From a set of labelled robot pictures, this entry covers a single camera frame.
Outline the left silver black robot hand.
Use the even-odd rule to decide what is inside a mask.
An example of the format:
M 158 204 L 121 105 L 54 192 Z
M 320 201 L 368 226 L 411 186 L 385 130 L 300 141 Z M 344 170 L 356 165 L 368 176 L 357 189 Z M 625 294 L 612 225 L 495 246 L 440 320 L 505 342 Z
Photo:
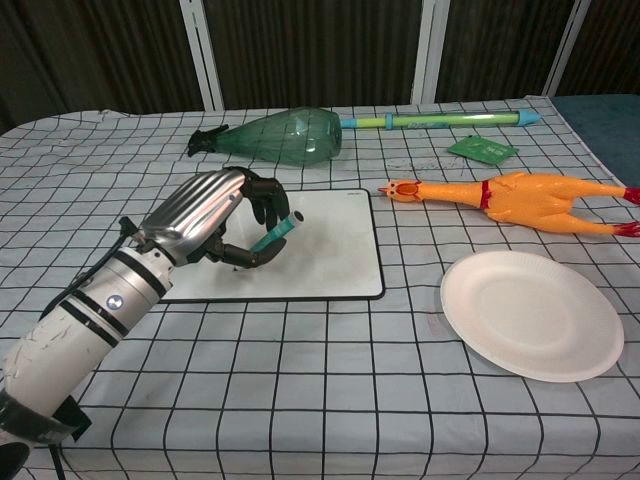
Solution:
M 223 242 L 226 220 L 244 200 L 256 221 L 272 231 L 290 214 L 280 182 L 244 167 L 199 173 L 175 190 L 142 223 L 142 245 L 158 248 L 180 267 L 207 257 L 242 268 L 256 268 L 274 259 L 285 247 L 279 238 L 251 252 Z

